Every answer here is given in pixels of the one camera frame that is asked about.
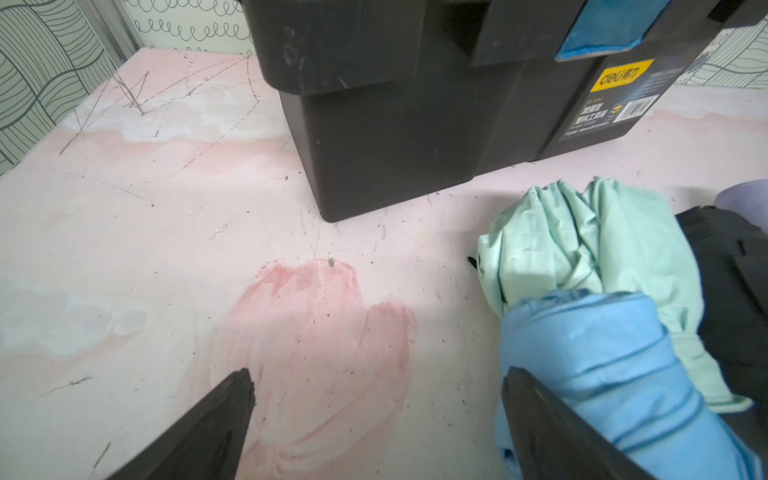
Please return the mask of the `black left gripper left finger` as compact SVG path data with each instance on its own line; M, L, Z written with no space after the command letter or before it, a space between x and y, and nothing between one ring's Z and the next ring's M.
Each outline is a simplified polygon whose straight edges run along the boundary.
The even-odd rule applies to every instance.
M111 477L233 479L255 404L249 370L232 372Z

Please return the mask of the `lavender folded umbrella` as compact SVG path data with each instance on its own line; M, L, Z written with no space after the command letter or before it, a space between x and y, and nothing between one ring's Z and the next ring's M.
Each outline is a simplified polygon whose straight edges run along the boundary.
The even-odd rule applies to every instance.
M768 181L753 180L721 191L715 198L718 209L738 213L764 232L768 226Z

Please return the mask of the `black folded umbrella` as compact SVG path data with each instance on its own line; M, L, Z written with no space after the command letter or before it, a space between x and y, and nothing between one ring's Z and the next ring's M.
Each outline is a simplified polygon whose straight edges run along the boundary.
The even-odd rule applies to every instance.
M677 221L698 263L704 315L698 334L730 391L753 401L727 416L767 450L767 234L741 215L694 207Z

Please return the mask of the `mint green umbrella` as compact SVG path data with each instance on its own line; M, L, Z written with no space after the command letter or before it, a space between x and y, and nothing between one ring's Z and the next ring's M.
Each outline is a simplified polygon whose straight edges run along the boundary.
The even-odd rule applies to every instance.
M752 407L727 386L699 337L699 267L661 194L609 178L595 178L584 191L563 180L533 187L478 238L474 259L497 316L555 290L648 295L706 404L720 414Z

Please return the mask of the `light blue slim umbrella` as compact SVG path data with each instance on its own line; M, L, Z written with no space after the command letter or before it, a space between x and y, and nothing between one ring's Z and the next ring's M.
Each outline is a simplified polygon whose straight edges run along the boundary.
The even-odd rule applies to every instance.
M761 479L709 408L643 293L553 291L501 320L501 372L523 368L657 479Z

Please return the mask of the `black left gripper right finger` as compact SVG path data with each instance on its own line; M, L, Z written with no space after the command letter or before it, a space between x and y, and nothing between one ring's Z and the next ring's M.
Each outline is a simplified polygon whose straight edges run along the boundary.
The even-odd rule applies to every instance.
M502 391L525 479L650 479L535 376L512 367Z

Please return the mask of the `yellow black toolbox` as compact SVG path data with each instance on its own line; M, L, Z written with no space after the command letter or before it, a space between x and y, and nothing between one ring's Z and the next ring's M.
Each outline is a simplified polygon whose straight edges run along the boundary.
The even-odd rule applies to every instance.
M763 1L245 1L338 222L624 136Z

